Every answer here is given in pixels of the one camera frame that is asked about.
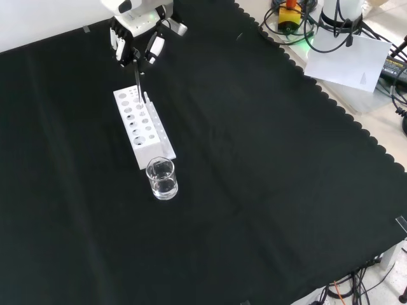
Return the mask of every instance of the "robotic hand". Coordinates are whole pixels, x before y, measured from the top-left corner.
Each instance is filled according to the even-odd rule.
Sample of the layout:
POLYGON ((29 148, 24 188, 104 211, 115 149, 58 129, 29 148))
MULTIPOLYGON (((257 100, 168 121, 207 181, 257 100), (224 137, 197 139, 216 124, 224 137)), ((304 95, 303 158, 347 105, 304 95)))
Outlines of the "robotic hand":
POLYGON ((157 33, 161 24, 179 35, 187 28, 174 16, 173 0, 101 0, 114 13, 110 20, 110 42, 122 65, 145 59, 153 64, 164 46, 162 34, 157 33), (137 48, 132 46, 137 37, 137 48))

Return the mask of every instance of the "black cable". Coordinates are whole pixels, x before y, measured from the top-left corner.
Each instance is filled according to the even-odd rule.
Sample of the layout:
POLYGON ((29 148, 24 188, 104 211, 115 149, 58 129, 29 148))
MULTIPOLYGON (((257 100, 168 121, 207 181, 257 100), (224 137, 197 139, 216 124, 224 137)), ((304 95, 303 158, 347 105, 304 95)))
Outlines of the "black cable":
MULTIPOLYGON (((363 274, 363 276, 361 276, 361 277, 359 277, 359 275, 356 275, 356 276, 358 277, 359 283, 360 283, 361 287, 363 288, 363 290, 364 290, 364 292, 365 292, 365 291, 366 291, 366 287, 365 287, 364 284, 363 284, 364 274, 363 274)), ((363 294, 366 294, 366 295, 365 295, 366 302, 368 303, 368 305, 370 305, 370 300, 369 300, 368 294, 367 294, 367 293, 363 293, 363 294)), ((362 304, 362 295, 363 295, 363 294, 361 293, 361 291, 359 291, 359 303, 360 303, 360 304, 362 304)))
POLYGON ((402 104, 407 104, 407 99, 403 96, 403 94, 400 93, 400 91, 396 88, 396 93, 404 100, 404 103, 402 104))
POLYGON ((402 116, 402 117, 407 116, 407 111, 405 111, 403 108, 397 106, 396 102, 394 101, 394 100, 396 99, 396 96, 394 95, 394 91, 396 90, 396 85, 397 85, 397 82, 399 81, 400 75, 401 75, 405 70, 407 70, 407 66, 404 67, 404 68, 402 68, 402 69, 398 72, 396 78, 394 78, 393 85, 390 87, 390 95, 391 95, 391 97, 392 97, 393 105, 394 105, 394 107, 396 107, 396 113, 399 114, 399 115, 402 116))
MULTIPOLYGON (((337 15, 338 15, 339 11, 340 11, 339 0, 336 0, 335 23, 334 23, 334 27, 333 27, 334 36, 336 35, 336 23, 337 23, 337 15)), ((305 10, 304 19, 308 19, 308 18, 309 18, 309 14, 310 14, 310 12, 309 12, 308 10, 305 10)), ((351 37, 352 37, 352 32, 353 32, 353 28, 354 28, 354 25, 352 24, 352 27, 351 27, 351 30, 350 30, 348 36, 347 36, 336 48, 333 48, 332 50, 318 50, 317 48, 315 48, 315 47, 312 46, 312 44, 310 43, 310 41, 308 40, 308 38, 307 38, 306 36, 305 36, 305 41, 307 42, 307 44, 309 45, 309 47, 310 47, 311 49, 313 49, 314 51, 316 51, 316 52, 318 52, 318 53, 331 53, 331 52, 334 52, 334 51, 336 51, 337 49, 339 49, 339 48, 340 48, 341 46, 343 46, 349 39, 351 39, 351 37)), ((306 33, 306 32, 307 32, 307 23, 305 22, 305 23, 304 23, 304 33, 306 33)))
POLYGON ((365 290, 365 291, 362 293, 362 295, 367 294, 370 290, 376 288, 376 287, 379 286, 381 283, 383 283, 384 280, 386 279, 386 277, 389 275, 389 273, 393 270, 393 268, 394 268, 395 265, 396 265, 396 263, 393 264, 393 266, 391 267, 391 269, 389 270, 389 272, 386 273, 386 275, 382 278, 381 281, 379 281, 375 286, 373 286, 373 287, 371 287, 371 288, 365 290))
MULTIPOLYGON (((345 278, 344 280, 336 282, 336 284, 337 284, 337 285, 341 285, 341 284, 345 283, 346 281, 349 281, 351 278, 352 278, 352 276, 349 275, 349 276, 348 276, 347 278, 345 278)), ((334 287, 335 284, 329 284, 328 286, 329 286, 329 287, 334 287)))
MULTIPOLYGON (((379 88, 376 87, 376 89, 377 89, 378 91, 382 92, 384 95, 386 95, 386 96, 388 96, 388 97, 392 97, 392 96, 390 95, 390 91, 389 91, 386 87, 384 87, 384 85, 380 82, 380 80, 377 82, 377 84, 380 85, 387 93, 381 91, 379 88)), ((400 98, 394 97, 394 99, 395 99, 396 101, 398 101, 399 103, 403 104, 403 105, 407 105, 407 103, 406 103, 405 101, 401 100, 400 98)))
POLYGON ((392 43, 390 40, 388 40, 386 37, 383 37, 382 35, 379 35, 379 34, 377 34, 374 30, 372 30, 366 23, 364 23, 364 22, 362 22, 362 28, 363 29, 365 29, 365 30, 363 30, 363 33, 365 33, 366 35, 368 35, 370 38, 376 38, 377 40, 384 40, 384 41, 386 41, 386 42, 388 42, 388 43, 391 43, 392 44, 392 47, 393 48, 395 48, 398 52, 399 52, 399 54, 402 54, 402 55, 404 55, 404 58, 403 57, 401 57, 401 56, 399 56, 399 54, 397 54, 397 56, 399 57, 399 58, 401 58, 403 61, 405 61, 405 62, 407 62, 407 54, 403 51, 403 50, 401 50, 398 46, 396 46, 394 43, 392 43))
MULTIPOLYGON (((280 6, 280 4, 282 4, 284 2, 284 0, 273 0, 272 1, 272 7, 277 7, 280 6)), ((318 0, 300 0, 297 2, 298 6, 300 6, 301 9, 304 9, 305 5, 307 6, 308 10, 313 11, 317 5, 318 5, 318 0)))
POLYGON ((329 285, 326 285, 319 296, 319 304, 323 305, 325 303, 326 297, 328 296, 329 285))

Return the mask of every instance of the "table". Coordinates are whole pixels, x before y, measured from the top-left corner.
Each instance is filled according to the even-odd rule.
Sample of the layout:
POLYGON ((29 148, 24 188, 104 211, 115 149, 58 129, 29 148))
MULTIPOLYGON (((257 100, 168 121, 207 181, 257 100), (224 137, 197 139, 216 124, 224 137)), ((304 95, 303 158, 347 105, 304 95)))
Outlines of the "table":
MULTIPOLYGON (((236 0, 236 3, 259 24, 262 23, 265 12, 270 8, 270 1, 256 1, 256 5, 253 5, 252 1, 247 0, 236 0)), ((323 3, 323 0, 319 1, 319 5, 314 12, 314 18, 321 12, 323 3)), ((383 30, 382 27, 378 26, 377 21, 367 19, 366 22, 374 30, 383 30)), ((269 33, 273 39, 281 41, 277 35, 271 33, 267 28, 265 28, 265 31, 269 33)), ((395 32, 390 34, 389 38, 398 44, 403 40, 400 34, 400 30, 396 29, 395 32)), ((281 48, 289 54, 297 66, 305 68, 308 48, 298 45, 290 47, 281 46, 281 48)), ((363 128, 367 129, 370 135, 378 140, 380 145, 384 146, 386 151, 394 157, 395 162, 402 164, 404 169, 407 168, 407 155, 405 153, 407 151, 407 137, 401 129, 401 118, 394 113, 394 106, 390 103, 390 98, 383 96, 378 91, 375 91, 374 94, 370 94, 327 81, 318 81, 317 83, 321 86, 323 92, 328 93, 330 97, 338 101, 346 113, 353 115, 355 120, 360 122, 363 128), (350 107, 350 104, 357 103, 357 99, 360 99, 363 104, 375 102, 382 106, 373 112, 359 113, 350 107)), ((384 253, 382 267, 385 271, 389 270, 393 265, 400 250, 401 243, 398 243, 384 253)), ((315 296, 319 294, 321 290, 321 288, 315 290, 310 295, 302 298, 302 300, 295 302, 294 305, 307 305, 310 301, 315 299, 315 296)))
POLYGON ((4 303, 283 305, 403 238, 403 169, 232 1, 177 5, 189 34, 141 79, 177 154, 170 204, 117 113, 134 72, 107 22, 0 56, 4 303))

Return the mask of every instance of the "floor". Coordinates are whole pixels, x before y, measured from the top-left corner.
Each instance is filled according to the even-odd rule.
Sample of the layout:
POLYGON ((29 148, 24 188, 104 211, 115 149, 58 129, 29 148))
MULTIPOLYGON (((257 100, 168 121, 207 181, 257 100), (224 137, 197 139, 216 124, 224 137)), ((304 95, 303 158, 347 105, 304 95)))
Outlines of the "floor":
MULTIPOLYGON (((407 250, 407 241, 404 241, 404 249, 407 250)), ((366 289, 376 285, 386 274, 379 264, 370 267, 363 279, 366 289)), ((399 255, 394 265, 393 270, 389 273, 386 280, 379 286, 368 292, 371 305, 401 305, 399 296, 407 287, 407 254, 403 251, 399 255)), ((349 283, 339 285, 339 291, 346 293, 349 291, 349 283)), ((330 305, 342 305, 341 300, 329 298, 330 305)), ((351 305, 351 297, 344 299, 346 305, 351 305)), ((367 304, 366 299, 362 300, 363 304, 367 304)))

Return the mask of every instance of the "water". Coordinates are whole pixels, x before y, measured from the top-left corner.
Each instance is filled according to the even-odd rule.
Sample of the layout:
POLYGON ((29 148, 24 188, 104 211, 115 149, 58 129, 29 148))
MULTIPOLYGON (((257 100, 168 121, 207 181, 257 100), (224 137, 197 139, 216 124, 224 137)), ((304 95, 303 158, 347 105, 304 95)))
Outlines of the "water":
POLYGON ((175 178, 168 178, 164 181, 151 181, 151 188, 154 196, 159 200, 169 200, 178 192, 178 183, 175 178))

